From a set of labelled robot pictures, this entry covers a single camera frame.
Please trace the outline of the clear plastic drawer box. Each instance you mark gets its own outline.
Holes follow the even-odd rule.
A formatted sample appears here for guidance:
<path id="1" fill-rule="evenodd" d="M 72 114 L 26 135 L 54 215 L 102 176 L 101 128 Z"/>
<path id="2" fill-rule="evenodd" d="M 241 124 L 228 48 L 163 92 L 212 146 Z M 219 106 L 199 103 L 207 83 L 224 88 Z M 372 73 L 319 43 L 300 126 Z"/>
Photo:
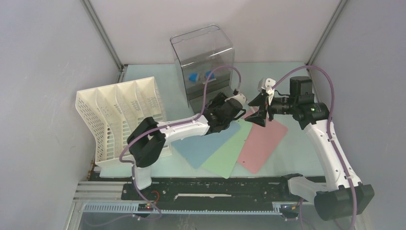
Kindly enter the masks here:
<path id="1" fill-rule="evenodd" d="M 223 92 L 232 96 L 231 80 L 233 70 L 227 66 L 234 64 L 235 51 L 231 40 L 220 26 L 208 25 L 200 29 L 175 35 L 170 38 L 175 67 L 184 96 L 194 113 L 199 113 L 203 104 L 205 73 L 211 71 L 214 79 L 209 80 L 206 101 Z M 190 82 L 191 73 L 199 73 L 198 82 Z"/>

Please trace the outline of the blue eraser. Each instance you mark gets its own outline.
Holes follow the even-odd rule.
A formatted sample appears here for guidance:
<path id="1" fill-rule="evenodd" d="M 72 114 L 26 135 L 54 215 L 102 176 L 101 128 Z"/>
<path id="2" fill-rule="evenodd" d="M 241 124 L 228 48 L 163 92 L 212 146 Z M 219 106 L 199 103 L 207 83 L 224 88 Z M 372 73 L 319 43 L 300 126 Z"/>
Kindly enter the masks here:
<path id="1" fill-rule="evenodd" d="M 189 75 L 188 80 L 190 82 L 198 82 L 199 81 L 199 73 L 193 72 Z"/>
<path id="2" fill-rule="evenodd" d="M 207 72 L 205 73 L 205 78 L 206 78 L 206 79 L 214 79 L 214 78 L 215 78 L 215 74 L 212 73 L 211 71 L 207 71 Z"/>

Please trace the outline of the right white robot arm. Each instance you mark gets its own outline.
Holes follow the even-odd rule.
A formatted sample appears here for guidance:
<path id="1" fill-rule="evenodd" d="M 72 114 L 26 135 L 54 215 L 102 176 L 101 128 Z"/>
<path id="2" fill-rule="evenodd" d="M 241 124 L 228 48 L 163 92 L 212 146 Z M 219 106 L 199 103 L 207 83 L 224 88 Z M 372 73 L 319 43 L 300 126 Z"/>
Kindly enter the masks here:
<path id="1" fill-rule="evenodd" d="M 312 80 L 306 76 L 290 78 L 290 93 L 279 97 L 274 95 L 275 83 L 270 78 L 259 82 L 259 94 L 249 102 L 258 111 L 245 120 L 264 127 L 274 115 L 292 115 L 311 140 L 326 180 L 316 183 L 298 173 L 282 176 L 279 196 L 284 200 L 299 196 L 311 202 L 325 221 L 362 214 L 375 195 L 374 189 L 363 184 L 349 164 L 329 120 L 328 107 L 315 102 Z"/>

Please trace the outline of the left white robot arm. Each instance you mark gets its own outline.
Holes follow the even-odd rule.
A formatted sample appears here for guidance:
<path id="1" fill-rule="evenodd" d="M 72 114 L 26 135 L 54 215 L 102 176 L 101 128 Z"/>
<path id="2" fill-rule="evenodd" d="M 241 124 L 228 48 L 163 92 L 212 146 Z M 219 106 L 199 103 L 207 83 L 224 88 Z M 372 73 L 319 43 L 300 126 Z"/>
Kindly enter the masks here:
<path id="1" fill-rule="evenodd" d="M 151 165 L 158 160 L 165 145 L 226 130 L 246 113 L 243 108 L 246 100 L 241 93 L 232 97 L 219 93 L 203 108 L 202 114 L 172 122 L 146 117 L 127 138 L 124 149 L 134 158 L 131 163 L 133 194 L 142 200 L 151 195 Z"/>

